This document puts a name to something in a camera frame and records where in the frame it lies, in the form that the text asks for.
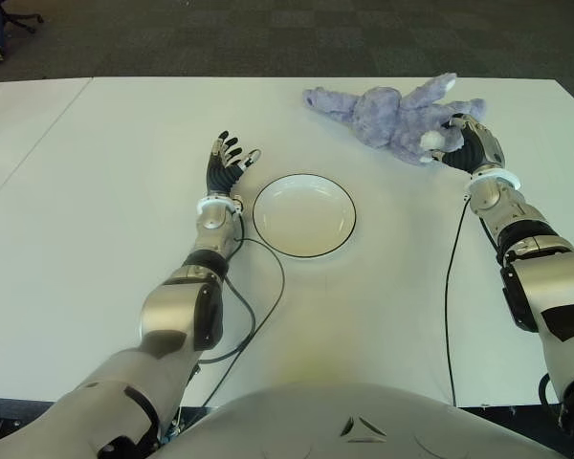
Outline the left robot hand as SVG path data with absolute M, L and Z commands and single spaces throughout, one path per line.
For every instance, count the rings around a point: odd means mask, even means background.
M 207 194 L 230 196 L 232 188 L 260 156 L 260 149 L 244 153 L 237 137 L 227 130 L 221 132 L 212 144 L 207 163 Z

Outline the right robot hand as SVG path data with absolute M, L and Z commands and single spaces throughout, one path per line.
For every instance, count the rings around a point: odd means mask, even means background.
M 503 151 L 491 131 L 467 114 L 453 115 L 443 124 L 445 129 L 458 129 L 462 136 L 462 146 L 447 151 L 448 141 L 439 132 L 430 131 L 421 138 L 421 146 L 430 152 L 431 157 L 449 167 L 475 173 L 480 168 L 504 167 Z

